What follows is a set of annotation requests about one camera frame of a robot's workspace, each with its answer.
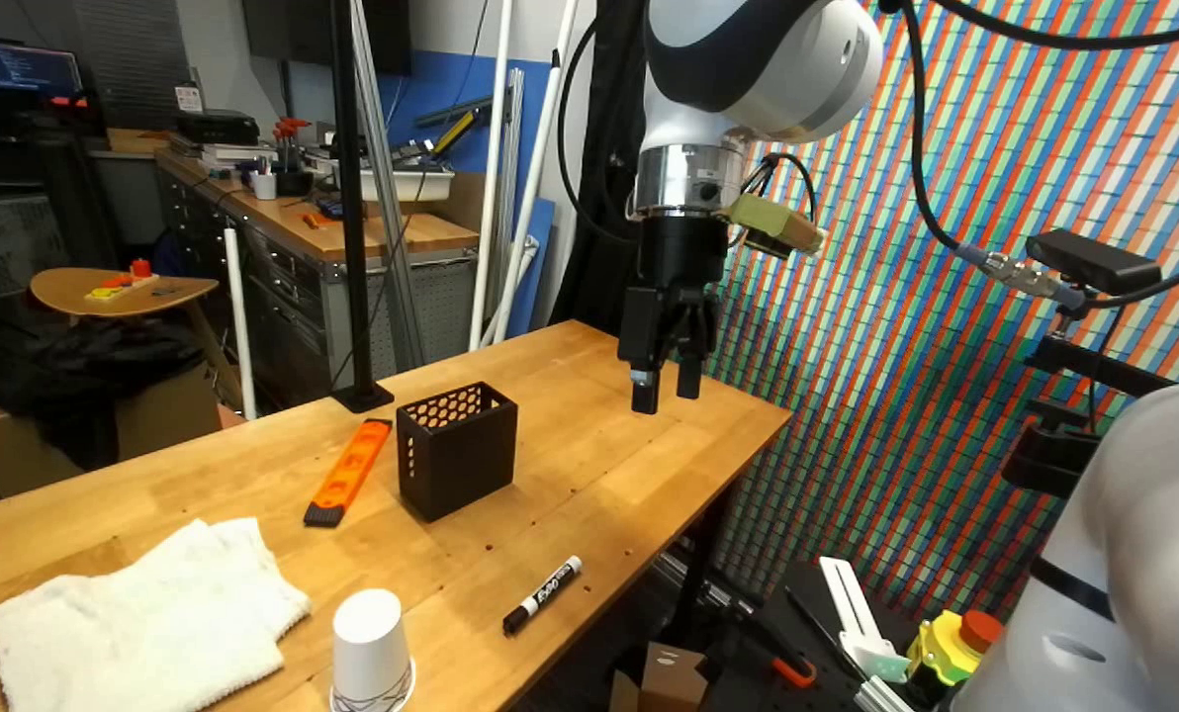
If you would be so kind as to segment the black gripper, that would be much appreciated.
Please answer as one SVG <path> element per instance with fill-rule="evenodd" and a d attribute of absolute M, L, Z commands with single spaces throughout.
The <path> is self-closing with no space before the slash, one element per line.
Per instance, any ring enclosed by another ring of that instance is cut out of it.
<path fill-rule="evenodd" d="M 635 265 L 625 285 L 625 361 L 631 408 L 651 415 L 660 357 L 682 350 L 678 394 L 697 401 L 704 361 L 715 350 L 715 298 L 728 255 L 715 216 L 647 216 L 642 227 Z"/>

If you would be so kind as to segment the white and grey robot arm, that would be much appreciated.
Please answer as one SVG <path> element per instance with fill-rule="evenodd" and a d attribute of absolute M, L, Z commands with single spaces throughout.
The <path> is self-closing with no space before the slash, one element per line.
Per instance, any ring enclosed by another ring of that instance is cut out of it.
<path fill-rule="evenodd" d="M 828 137 L 866 108 L 877 66 L 856 0 L 647 0 L 642 265 L 622 321 L 642 413 L 664 361 L 683 401 L 700 392 L 728 251 L 725 135 Z M 1179 712 L 1179 384 L 1108 427 L 948 712 Z"/>

